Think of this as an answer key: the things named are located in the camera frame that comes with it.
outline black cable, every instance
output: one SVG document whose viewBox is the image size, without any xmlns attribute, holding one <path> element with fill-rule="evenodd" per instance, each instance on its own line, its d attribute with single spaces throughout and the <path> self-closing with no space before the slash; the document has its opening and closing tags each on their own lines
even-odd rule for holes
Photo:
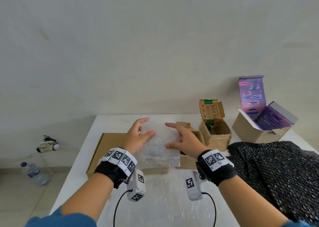
<svg viewBox="0 0 319 227">
<path fill-rule="evenodd" d="M 117 205 L 116 205 L 116 208 L 115 208 L 115 212 L 114 212 L 114 218 L 113 218 L 113 227 L 115 227 L 115 215 L 116 215 L 116 210 L 117 210 L 117 207 L 118 207 L 118 205 L 119 205 L 119 203 L 120 203 L 122 197 L 123 197 L 126 193 L 132 192 L 132 191 L 133 191 L 133 189 L 125 191 L 125 192 L 122 194 L 122 196 L 120 197 L 119 201 L 117 202 Z"/>
<path fill-rule="evenodd" d="M 212 199 L 212 201 L 213 201 L 214 209 L 215 209 L 215 220 L 214 220 L 214 224 L 213 224 L 213 227 L 215 227 L 215 224 L 216 224 L 216 216 L 217 216 L 216 205 L 215 205 L 215 202 L 214 202 L 212 196 L 210 196 L 210 197 L 211 197 L 211 199 Z"/>
</svg>

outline left hand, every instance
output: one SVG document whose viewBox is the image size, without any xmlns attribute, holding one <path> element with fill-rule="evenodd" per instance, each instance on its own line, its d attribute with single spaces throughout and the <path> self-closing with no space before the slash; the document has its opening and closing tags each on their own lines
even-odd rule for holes
<svg viewBox="0 0 319 227">
<path fill-rule="evenodd" d="M 149 131 L 144 135 L 139 135 L 141 124 L 149 121 L 149 118 L 140 118 L 136 120 L 130 130 L 127 132 L 126 141 L 123 145 L 123 149 L 135 155 L 144 145 L 144 143 L 155 135 L 155 131 Z"/>
</svg>

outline white wall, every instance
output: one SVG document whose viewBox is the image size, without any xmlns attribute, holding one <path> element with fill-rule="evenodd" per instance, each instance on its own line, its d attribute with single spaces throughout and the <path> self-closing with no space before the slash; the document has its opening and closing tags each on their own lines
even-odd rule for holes
<svg viewBox="0 0 319 227">
<path fill-rule="evenodd" d="M 319 0 L 0 0 L 1 157 L 43 134 L 80 147 L 96 114 L 198 113 L 204 98 L 235 113 L 238 76 L 256 74 L 315 144 L 318 11 Z"/>
</svg>

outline blue sleeve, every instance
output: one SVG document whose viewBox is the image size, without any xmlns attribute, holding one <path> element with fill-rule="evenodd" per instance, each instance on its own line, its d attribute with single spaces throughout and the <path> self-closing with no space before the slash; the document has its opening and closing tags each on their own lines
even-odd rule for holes
<svg viewBox="0 0 319 227">
<path fill-rule="evenodd" d="M 53 214 L 39 218 L 32 217 L 25 227 L 96 227 L 96 222 L 91 217 L 76 213 L 62 216 L 61 206 Z"/>
<path fill-rule="evenodd" d="M 305 221 L 299 220 L 298 222 L 289 221 L 288 223 L 284 224 L 282 227 L 315 227 L 314 225 L 309 225 Z"/>
</svg>

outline black wrist strap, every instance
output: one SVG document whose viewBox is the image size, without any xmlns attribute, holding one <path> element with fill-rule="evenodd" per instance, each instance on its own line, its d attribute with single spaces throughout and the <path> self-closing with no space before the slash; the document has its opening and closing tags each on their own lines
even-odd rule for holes
<svg viewBox="0 0 319 227">
<path fill-rule="evenodd" d="M 236 170 L 230 164 L 221 166 L 217 170 L 212 171 L 202 157 L 202 155 L 206 154 L 209 151 L 211 150 L 205 150 L 197 158 L 197 170 L 202 177 L 207 178 L 208 181 L 213 182 L 216 186 L 218 186 L 222 181 L 230 179 L 237 175 Z"/>
<path fill-rule="evenodd" d="M 113 165 L 108 161 L 102 161 L 95 169 L 94 173 L 102 173 L 112 180 L 114 188 L 118 189 L 124 179 L 127 178 L 125 173 L 117 165 Z"/>
</svg>

